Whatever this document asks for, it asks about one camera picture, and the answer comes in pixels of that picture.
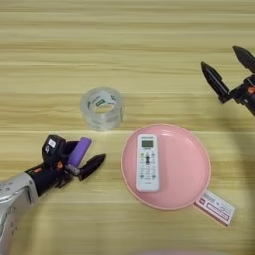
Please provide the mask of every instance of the wood grain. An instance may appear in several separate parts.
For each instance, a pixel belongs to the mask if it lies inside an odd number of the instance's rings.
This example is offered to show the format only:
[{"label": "wood grain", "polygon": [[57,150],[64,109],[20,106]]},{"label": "wood grain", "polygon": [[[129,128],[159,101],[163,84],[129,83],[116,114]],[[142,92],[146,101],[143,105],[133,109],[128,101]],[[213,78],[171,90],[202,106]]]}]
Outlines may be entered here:
[{"label": "wood grain", "polygon": [[[252,0],[2,0],[0,178],[40,162],[49,133],[90,137],[87,158],[107,153],[88,180],[52,190],[25,215],[11,254],[255,254],[254,120],[235,102],[218,104],[200,70],[204,60],[239,85],[249,72],[231,47],[255,53],[254,26]],[[81,94],[101,85],[120,91],[126,106],[106,133],[88,130],[79,111]],[[157,211],[128,192],[122,150],[152,123],[183,126],[202,141],[209,189],[236,207],[229,228],[194,206]]]}]

